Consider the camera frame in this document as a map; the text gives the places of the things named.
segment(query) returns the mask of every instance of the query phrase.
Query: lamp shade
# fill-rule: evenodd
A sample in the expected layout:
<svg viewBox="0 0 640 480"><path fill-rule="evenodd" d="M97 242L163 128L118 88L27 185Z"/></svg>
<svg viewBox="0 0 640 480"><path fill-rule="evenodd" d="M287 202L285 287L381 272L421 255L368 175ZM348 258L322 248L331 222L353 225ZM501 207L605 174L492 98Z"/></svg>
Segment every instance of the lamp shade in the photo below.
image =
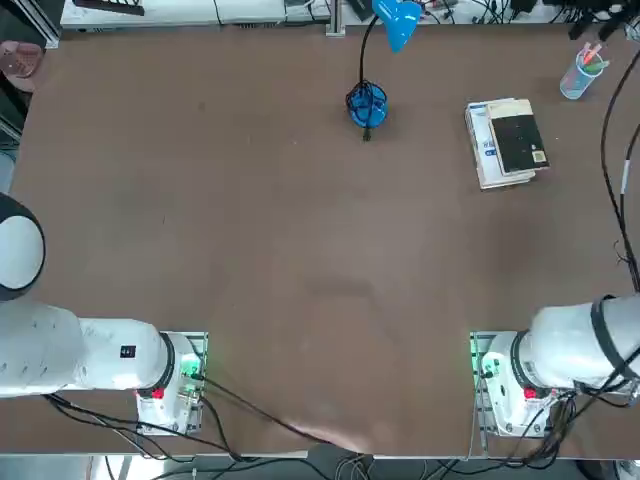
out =
<svg viewBox="0 0 640 480"><path fill-rule="evenodd" d="M374 0L373 11L387 29L387 38L392 52L399 52L418 25L422 9L414 2L396 0Z"/></svg>

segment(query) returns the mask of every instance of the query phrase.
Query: black book cover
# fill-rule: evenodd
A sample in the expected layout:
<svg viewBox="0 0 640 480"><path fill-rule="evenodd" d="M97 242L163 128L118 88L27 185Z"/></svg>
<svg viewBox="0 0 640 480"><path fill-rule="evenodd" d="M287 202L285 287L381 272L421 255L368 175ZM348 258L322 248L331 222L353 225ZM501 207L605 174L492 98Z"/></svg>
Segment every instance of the black book cover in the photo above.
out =
<svg viewBox="0 0 640 480"><path fill-rule="evenodd" d="M531 106L528 101L524 102L528 108L506 106L507 108L501 107L493 111L490 108L491 127L505 175L549 167Z"/></svg>

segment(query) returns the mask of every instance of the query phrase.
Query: lamp base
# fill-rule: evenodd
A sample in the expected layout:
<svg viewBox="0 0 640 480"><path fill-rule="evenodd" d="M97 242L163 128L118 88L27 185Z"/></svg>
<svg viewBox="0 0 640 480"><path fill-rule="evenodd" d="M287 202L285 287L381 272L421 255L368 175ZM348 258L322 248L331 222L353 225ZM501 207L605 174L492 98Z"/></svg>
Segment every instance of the lamp base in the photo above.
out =
<svg viewBox="0 0 640 480"><path fill-rule="evenodd" d="M347 94L347 110L351 120L364 128L364 140L369 140L369 130L376 128L387 118L387 94L378 85L367 80L358 82Z"/></svg>

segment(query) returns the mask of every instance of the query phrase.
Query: floor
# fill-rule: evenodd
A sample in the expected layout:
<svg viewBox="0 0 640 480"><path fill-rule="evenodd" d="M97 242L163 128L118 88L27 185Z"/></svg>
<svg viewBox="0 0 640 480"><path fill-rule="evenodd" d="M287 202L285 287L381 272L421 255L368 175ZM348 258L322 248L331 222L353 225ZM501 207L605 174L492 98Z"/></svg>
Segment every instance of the floor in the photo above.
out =
<svg viewBox="0 0 640 480"><path fill-rule="evenodd" d="M339 461L347 456L348 453L334 448L321 446L311 451L309 461L320 469L327 477L334 478L336 466ZM0 457L0 480L49 480L51 478L64 478L65 480L108 480L108 474L105 468L104 457L74 456L74 455L57 455L57 456L3 456ZM229 460L226 457L207 457L198 458L196 465L199 469L215 469L226 468L229 466ZM125 478L132 480L149 480L164 471L173 470L189 470L188 467L169 465L168 462L156 462L154 460L144 460L142 458L134 458L128 469L126 476L120 476L120 469L123 463L123 457L111 456L110 465L112 467L114 477L118 480ZM457 469L475 470L495 462L475 460L469 461L467 464L458 464ZM439 464L436 460L427 461L427 470L425 474L423 460L376 460L373 467L369 471L371 480L426 480L430 477L431 472L438 469ZM341 479L353 480L358 477L357 471L352 471L349 465L346 465L341 472ZM237 472L226 474L231 476L229 480L256 480L256 479L278 479L278 480L317 480L318 476L313 470L303 463L294 461L274 462L272 465L252 469L247 472ZM176 476L175 478L189 478L190 474ZM202 472L197 478L211 479L212 472ZM446 476L447 480L454 478L466 478L461 475L450 473ZM583 480L585 477L578 470L576 463L572 460L559 460L551 468L545 471L538 470L506 470L500 469L480 475L474 478L479 480L487 479L509 479L509 480Z"/></svg>

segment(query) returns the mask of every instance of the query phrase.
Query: metal frame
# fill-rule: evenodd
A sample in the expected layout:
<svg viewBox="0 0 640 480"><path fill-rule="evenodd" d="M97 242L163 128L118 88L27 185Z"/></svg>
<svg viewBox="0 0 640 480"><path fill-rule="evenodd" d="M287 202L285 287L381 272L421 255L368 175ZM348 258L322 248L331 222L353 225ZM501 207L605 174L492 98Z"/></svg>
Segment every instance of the metal frame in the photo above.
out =
<svg viewBox="0 0 640 480"><path fill-rule="evenodd" d="M493 418L493 408L487 387L480 381L480 370L482 365L482 357L487 353L491 340L498 332L471 332L469 335L469 347L471 353L471 366L473 371L473 384L475 386L475 414L478 418L478 430L480 431L480 443L482 445L482 454L484 457L489 456L489 441L487 433L497 431L496 423Z"/></svg>
<svg viewBox="0 0 640 480"><path fill-rule="evenodd" d="M331 0L331 11L329 12L329 25L327 25L327 37L344 37L345 28L342 24L342 2L341 0Z"/></svg>
<svg viewBox="0 0 640 480"><path fill-rule="evenodd" d="M176 331L163 331L162 333L177 333L184 335L191 346L195 354L200 358L200 374L206 376L207 374L207 358L209 352L209 334L207 332L176 332ZM187 431L189 435L198 433L202 429L202 403L197 402L197 405L191 407L189 414L189 423L187 425ZM146 426L138 426L138 432L144 435L157 435L157 436L171 436L166 432L155 430Z"/></svg>
<svg viewBox="0 0 640 480"><path fill-rule="evenodd" d="M118 474L118 480L127 480L132 460L133 457L131 455L127 455L126 457L124 457L124 460L122 461L122 467L120 467L120 473Z"/></svg>
<svg viewBox="0 0 640 480"><path fill-rule="evenodd" d="M12 0L46 41L46 48L58 48L61 30L47 17L36 0Z"/></svg>

